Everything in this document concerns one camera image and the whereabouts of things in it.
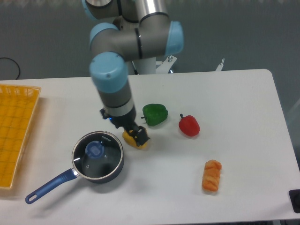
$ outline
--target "white table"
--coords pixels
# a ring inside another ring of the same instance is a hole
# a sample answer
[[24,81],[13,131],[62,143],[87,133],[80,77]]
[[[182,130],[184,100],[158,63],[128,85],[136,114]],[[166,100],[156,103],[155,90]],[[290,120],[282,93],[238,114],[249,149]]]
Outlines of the white table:
[[[151,140],[125,144],[122,129],[103,120],[90,78],[2,81],[42,88],[32,134],[10,191],[0,190],[1,224],[187,224],[300,218],[288,191],[300,173],[272,78],[267,70],[130,76],[136,122]],[[168,119],[148,128],[142,107],[161,103]],[[179,114],[197,118],[200,136],[186,138]],[[72,167],[85,134],[105,130],[123,143],[125,164],[106,184],[67,182],[32,205],[25,196]],[[204,164],[223,165],[219,191],[202,191]]]

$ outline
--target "blue joint cap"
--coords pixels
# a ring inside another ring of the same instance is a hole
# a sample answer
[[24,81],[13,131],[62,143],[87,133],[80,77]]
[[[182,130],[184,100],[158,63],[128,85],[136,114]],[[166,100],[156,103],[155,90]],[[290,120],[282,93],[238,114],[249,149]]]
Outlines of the blue joint cap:
[[98,91],[115,93],[126,84],[128,68],[119,54],[104,52],[93,58],[90,75]]
[[165,56],[180,53],[184,46],[184,37],[181,23],[172,21],[169,30],[167,45],[165,47]]
[[83,6],[83,9],[86,13],[86,15],[91,19],[91,20],[98,20],[97,18],[95,18],[92,13],[90,12],[88,6],[86,5],[86,1],[85,0],[82,0],[82,6]]
[[111,24],[111,23],[108,23],[108,22],[102,22],[102,23],[99,23],[97,24],[96,26],[93,27],[93,29],[90,31],[90,45],[94,39],[94,37],[100,33],[101,31],[103,30],[106,30],[106,29],[115,29],[115,30],[118,30],[118,28]]

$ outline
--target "black object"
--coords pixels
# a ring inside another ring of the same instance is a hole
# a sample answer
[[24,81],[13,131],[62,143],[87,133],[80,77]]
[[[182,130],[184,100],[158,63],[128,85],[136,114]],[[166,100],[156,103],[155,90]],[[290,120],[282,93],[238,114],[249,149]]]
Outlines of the black object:
[[300,190],[290,190],[289,195],[294,212],[300,213]]
[[249,222],[237,222],[237,223],[223,223],[216,225],[273,225],[273,221],[249,221]]
[[13,60],[12,58],[9,58],[9,57],[0,57],[0,60],[10,60],[10,61],[13,61],[17,65],[18,70],[19,70],[19,73],[16,77],[16,80],[17,80],[19,78],[20,74],[21,74],[21,69],[20,69],[19,64],[15,60]]
[[103,119],[108,119],[113,125],[118,129],[119,127],[124,127],[126,132],[133,137],[137,146],[144,145],[150,138],[148,137],[146,128],[138,126],[134,120],[136,116],[135,107],[133,107],[129,113],[123,116],[110,116],[106,113],[106,109],[100,110]]
[[[99,141],[104,147],[100,158],[90,158],[86,146]],[[124,165],[123,147],[118,138],[108,132],[93,132],[80,139],[74,147],[73,166],[79,174],[93,183],[107,183],[116,178]]]
[[96,131],[82,137],[72,153],[73,168],[26,196],[32,204],[59,185],[81,175],[93,183],[107,183],[116,178],[124,165],[123,147],[119,139],[106,131]]

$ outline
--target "orange plastic basket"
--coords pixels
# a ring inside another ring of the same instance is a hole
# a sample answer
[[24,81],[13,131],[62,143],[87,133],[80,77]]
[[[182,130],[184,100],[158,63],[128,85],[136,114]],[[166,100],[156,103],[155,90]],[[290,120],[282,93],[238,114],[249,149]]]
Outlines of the orange plastic basket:
[[40,87],[0,84],[0,188],[10,189]]

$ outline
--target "pan handle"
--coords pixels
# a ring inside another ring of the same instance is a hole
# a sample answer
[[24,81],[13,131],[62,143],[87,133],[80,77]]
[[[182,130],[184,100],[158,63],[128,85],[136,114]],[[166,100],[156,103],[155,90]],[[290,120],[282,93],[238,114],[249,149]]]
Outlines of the pan handle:
[[32,192],[31,194],[27,195],[27,197],[25,198],[25,202],[27,204],[32,204],[36,200],[40,199],[41,197],[58,187],[59,185],[67,181],[73,180],[77,176],[78,172],[74,168],[68,169],[65,172],[58,175],[57,177],[55,177],[54,179],[52,179],[51,181],[49,181],[48,183],[35,190],[34,192]]

